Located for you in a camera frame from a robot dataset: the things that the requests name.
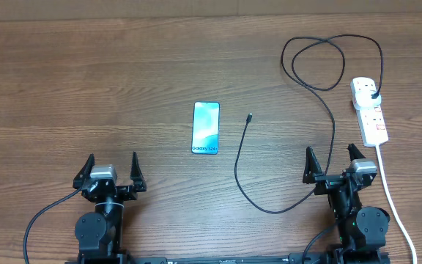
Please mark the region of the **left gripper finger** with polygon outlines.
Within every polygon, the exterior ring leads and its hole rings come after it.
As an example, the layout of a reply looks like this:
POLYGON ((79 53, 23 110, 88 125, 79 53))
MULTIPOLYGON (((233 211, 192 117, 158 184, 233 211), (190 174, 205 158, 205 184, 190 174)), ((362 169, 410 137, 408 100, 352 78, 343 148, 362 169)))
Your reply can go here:
POLYGON ((93 166, 95 165, 95 157, 94 154, 91 153, 86 160, 86 163, 81 168, 79 173, 73 179, 73 188, 79 189, 82 187, 84 182, 90 178, 90 173, 92 171, 93 166))
POLYGON ((147 183, 141 172, 141 168, 138 163, 138 155, 136 152, 133 152, 133 156, 132 156, 130 179, 133 181, 133 188, 135 192, 147 191, 147 183))

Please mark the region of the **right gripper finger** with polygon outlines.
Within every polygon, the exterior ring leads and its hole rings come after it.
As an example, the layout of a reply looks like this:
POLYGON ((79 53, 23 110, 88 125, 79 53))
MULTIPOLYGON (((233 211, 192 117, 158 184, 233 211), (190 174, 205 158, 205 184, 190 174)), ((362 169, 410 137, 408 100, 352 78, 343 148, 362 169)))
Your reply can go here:
POLYGON ((303 173, 303 183, 313 184, 324 177, 321 166, 314 154, 312 147, 306 148, 306 165, 303 173))
POLYGON ((350 161, 365 158, 365 156, 361 153, 361 151, 359 151, 359 149, 355 146, 355 144, 349 144, 347 149, 349 152, 350 161))

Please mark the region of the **blue Galaxy smartphone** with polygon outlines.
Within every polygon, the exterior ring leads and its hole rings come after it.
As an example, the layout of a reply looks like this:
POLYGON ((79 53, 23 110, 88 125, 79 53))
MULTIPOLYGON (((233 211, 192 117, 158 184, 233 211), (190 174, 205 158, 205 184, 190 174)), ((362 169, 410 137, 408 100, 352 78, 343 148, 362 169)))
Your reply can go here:
POLYGON ((219 145, 219 102, 197 101, 193 106, 191 152, 216 155, 219 145))

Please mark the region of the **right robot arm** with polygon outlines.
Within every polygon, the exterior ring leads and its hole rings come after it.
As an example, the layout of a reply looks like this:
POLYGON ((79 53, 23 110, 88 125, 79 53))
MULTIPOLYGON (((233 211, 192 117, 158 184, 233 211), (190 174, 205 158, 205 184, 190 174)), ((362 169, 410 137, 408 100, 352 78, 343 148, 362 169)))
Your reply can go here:
POLYGON ((386 244, 390 216, 382 208, 364 207, 358 192, 369 187, 377 176, 374 161, 366 158, 354 144, 348 145, 350 165, 339 175, 325 174, 311 147, 306 148, 303 182, 314 184, 315 195, 325 195, 335 223, 314 240, 337 229, 340 243, 327 247, 313 263, 388 263, 380 249, 386 244))

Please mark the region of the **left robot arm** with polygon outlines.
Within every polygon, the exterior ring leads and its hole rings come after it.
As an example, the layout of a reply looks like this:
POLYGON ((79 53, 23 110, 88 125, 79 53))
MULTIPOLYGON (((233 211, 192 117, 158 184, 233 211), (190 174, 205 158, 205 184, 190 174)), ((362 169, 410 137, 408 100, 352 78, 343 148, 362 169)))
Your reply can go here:
POLYGON ((147 183, 138 164, 137 153, 131 161, 130 185, 118 186, 114 165, 97 165, 91 154, 73 179, 73 188, 95 205, 75 224, 78 240, 78 263, 133 263, 128 250, 122 248, 124 203, 136 200, 147 183))

